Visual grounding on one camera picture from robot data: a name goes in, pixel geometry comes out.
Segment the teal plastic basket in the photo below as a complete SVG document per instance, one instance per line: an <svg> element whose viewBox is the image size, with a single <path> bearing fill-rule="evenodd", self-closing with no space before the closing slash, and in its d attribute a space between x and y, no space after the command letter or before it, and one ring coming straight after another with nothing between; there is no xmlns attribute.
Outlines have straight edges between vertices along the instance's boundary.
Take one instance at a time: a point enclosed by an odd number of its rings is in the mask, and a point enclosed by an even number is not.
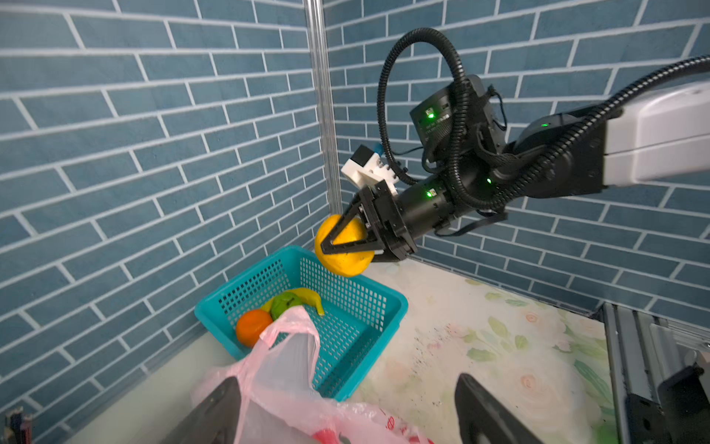
<svg viewBox="0 0 710 444"><path fill-rule="evenodd" d="M259 251L228 274L229 281L195 307L194 314L237 361L250 353L235 327L245 313L285 290L307 288L322 299L325 314L306 309L320 335L314 388L346 401L360 386L399 329L406 298L364 276L346 279L327 271L316 255L288 246L273 255Z"/></svg>

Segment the orange fruit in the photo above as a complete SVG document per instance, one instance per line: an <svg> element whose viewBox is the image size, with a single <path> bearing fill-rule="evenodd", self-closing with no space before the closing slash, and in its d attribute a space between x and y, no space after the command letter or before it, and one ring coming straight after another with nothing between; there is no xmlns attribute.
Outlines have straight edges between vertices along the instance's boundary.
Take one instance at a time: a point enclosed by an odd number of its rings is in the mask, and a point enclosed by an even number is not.
<svg viewBox="0 0 710 444"><path fill-rule="evenodd" d="M260 335L273 323L271 314L262 309L244 313L236 323L235 334L238 342L247 348L253 348Z"/></svg>

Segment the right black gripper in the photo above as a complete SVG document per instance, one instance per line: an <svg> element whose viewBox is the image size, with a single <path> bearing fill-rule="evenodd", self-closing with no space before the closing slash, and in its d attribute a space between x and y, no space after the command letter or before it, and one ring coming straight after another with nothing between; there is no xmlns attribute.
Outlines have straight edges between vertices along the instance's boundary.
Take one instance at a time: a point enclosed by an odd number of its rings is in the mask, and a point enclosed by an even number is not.
<svg viewBox="0 0 710 444"><path fill-rule="evenodd" d="M499 222L495 210L454 229L453 223L471 211L454 201L441 179L427 179L396 195L381 181L356 194L334 227L325 232L320 251L323 255L372 253L373 263L401 262L418 252L416 241L426 234L456 238ZM360 238L339 241L350 225Z"/></svg>

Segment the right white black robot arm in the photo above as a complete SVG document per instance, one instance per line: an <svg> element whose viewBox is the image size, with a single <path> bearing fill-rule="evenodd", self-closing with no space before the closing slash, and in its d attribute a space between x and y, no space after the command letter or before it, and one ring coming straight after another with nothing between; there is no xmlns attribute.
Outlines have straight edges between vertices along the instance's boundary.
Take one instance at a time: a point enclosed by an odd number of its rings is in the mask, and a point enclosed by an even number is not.
<svg viewBox="0 0 710 444"><path fill-rule="evenodd" d="M428 233L455 237L452 223L475 231L506 220L520 197L598 194L709 167L709 85L660 89L643 81L599 105L545 116L514 142L494 120L492 90L471 79L473 103L462 138L450 151L454 92L446 87L412 111L432 175L405 186L382 148L359 147L343 167L358 191L343 214L318 231L322 264L349 265L357 275L373 262L399 262Z"/></svg>

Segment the yellow banana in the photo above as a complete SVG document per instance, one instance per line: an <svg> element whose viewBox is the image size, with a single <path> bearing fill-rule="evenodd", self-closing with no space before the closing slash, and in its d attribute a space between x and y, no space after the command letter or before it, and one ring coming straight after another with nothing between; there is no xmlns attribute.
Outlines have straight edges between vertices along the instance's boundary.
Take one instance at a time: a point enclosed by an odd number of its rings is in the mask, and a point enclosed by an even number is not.
<svg viewBox="0 0 710 444"><path fill-rule="evenodd" d="M303 305L308 305L308 306L314 308L316 310L316 313L318 314L318 316L325 315L325 309L323 307L322 299L321 299L320 295L317 292L315 292L314 290L310 290L307 288L297 288L297 289L292 289L292 290L286 290L286 292L295 292L303 300ZM261 309L269 312L269 308L270 308L272 299L267 301L261 307Z"/></svg>

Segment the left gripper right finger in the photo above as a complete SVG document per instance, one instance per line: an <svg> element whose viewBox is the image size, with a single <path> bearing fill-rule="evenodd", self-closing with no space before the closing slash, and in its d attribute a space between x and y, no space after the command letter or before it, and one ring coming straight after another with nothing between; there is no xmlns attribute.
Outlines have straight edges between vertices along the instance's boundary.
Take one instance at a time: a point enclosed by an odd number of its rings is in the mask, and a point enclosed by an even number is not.
<svg viewBox="0 0 710 444"><path fill-rule="evenodd" d="M454 401L463 444L542 443L471 375L459 375Z"/></svg>

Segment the green pepper in basket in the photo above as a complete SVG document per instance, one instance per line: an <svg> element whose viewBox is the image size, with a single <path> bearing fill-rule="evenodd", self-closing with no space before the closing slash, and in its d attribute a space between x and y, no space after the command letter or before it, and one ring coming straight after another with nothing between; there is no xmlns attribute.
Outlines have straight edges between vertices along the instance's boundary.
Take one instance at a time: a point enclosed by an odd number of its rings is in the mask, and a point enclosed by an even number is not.
<svg viewBox="0 0 710 444"><path fill-rule="evenodd" d="M271 300L269 314L277 321L290 308L303 305L303 300L295 292L282 292Z"/></svg>

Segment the aluminium mounting rail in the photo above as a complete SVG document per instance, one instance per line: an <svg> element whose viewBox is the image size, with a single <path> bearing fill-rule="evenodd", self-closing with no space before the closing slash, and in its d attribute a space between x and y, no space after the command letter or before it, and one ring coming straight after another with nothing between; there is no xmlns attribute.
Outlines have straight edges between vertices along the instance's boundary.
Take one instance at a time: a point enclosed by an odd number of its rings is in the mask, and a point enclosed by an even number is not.
<svg viewBox="0 0 710 444"><path fill-rule="evenodd" d="M620 443L709 441L709 331L604 303Z"/></svg>

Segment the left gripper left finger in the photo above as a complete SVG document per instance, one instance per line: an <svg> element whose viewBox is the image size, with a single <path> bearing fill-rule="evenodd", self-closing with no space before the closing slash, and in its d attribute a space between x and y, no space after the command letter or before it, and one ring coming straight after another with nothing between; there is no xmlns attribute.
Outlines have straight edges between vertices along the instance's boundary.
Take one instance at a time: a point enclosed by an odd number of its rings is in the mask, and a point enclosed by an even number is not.
<svg viewBox="0 0 710 444"><path fill-rule="evenodd" d="M236 441L241 396L236 377L228 377L201 401L161 444L232 444Z"/></svg>

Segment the pink plastic bag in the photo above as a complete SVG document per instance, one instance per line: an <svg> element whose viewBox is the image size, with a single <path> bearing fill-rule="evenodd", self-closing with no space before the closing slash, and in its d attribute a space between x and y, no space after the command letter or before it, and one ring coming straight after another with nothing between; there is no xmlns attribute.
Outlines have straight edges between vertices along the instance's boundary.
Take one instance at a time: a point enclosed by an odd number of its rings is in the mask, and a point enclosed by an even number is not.
<svg viewBox="0 0 710 444"><path fill-rule="evenodd" d="M427 436L382 408L339 403L314 388L321 340L307 311L286 310L236 364L209 370L190 394L205 401L235 379L240 399L227 412L234 443L426 443Z"/></svg>

